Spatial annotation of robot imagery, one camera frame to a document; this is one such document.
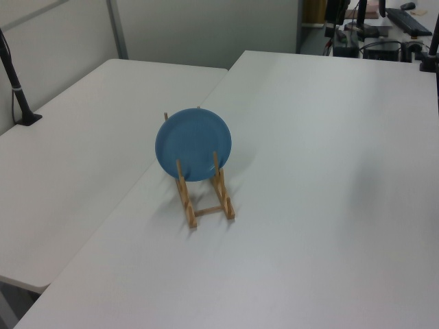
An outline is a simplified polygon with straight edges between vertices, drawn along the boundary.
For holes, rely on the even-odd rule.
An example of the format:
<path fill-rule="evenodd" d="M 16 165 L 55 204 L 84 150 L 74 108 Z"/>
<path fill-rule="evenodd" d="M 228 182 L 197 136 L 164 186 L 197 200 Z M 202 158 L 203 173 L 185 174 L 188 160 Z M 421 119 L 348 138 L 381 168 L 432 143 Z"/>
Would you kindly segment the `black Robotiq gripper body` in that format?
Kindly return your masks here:
<path fill-rule="evenodd" d="M 327 0 L 324 19 L 327 23 L 342 24 L 345 15 L 345 0 Z"/>

